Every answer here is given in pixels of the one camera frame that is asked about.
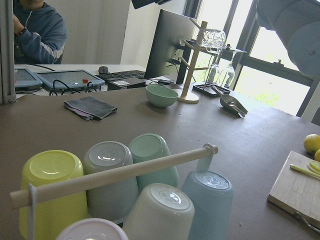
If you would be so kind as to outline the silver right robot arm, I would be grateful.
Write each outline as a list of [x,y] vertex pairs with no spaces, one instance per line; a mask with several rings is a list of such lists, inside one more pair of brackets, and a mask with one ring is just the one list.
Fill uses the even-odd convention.
[[309,77],[320,75],[320,2],[258,0],[258,24],[276,32],[290,61]]

